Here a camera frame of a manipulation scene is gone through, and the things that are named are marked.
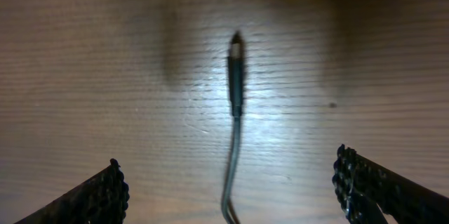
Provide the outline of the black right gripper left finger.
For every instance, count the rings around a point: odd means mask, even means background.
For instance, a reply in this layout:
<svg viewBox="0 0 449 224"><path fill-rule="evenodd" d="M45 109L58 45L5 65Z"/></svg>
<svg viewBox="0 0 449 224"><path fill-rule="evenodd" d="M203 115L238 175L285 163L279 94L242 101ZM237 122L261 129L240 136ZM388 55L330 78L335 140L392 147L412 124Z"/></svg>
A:
<svg viewBox="0 0 449 224"><path fill-rule="evenodd" d="M122 224L129 186L117 160L15 224Z"/></svg>

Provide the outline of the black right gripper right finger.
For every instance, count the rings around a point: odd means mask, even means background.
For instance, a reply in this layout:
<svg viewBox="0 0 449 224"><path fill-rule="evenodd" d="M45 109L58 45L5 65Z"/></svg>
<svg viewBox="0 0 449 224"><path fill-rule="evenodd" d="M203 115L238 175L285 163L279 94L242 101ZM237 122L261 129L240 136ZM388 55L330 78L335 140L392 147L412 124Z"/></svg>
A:
<svg viewBox="0 0 449 224"><path fill-rule="evenodd" d="M335 194L350 223L398 224L448 222L448 198L341 145L333 164Z"/></svg>

